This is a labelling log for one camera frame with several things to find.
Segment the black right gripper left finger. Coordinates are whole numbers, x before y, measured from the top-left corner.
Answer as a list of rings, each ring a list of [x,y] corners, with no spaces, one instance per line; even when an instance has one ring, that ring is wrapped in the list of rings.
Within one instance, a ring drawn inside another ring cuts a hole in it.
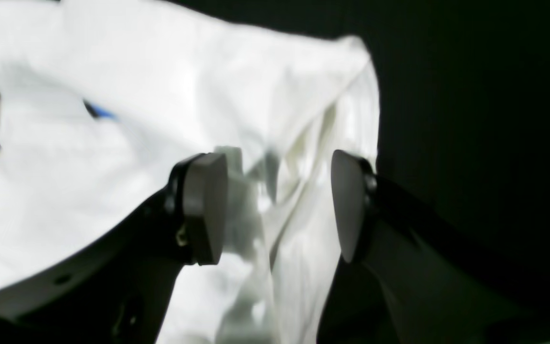
[[[154,344],[182,267],[220,261],[227,190],[224,154],[177,163],[98,240],[0,289],[0,344]]]

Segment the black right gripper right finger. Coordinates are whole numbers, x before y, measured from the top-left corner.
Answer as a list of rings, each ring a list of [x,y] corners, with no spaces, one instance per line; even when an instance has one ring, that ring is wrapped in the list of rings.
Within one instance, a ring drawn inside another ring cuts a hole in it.
[[[335,150],[340,265],[379,285],[399,344],[550,344],[550,279],[465,239],[360,155]]]

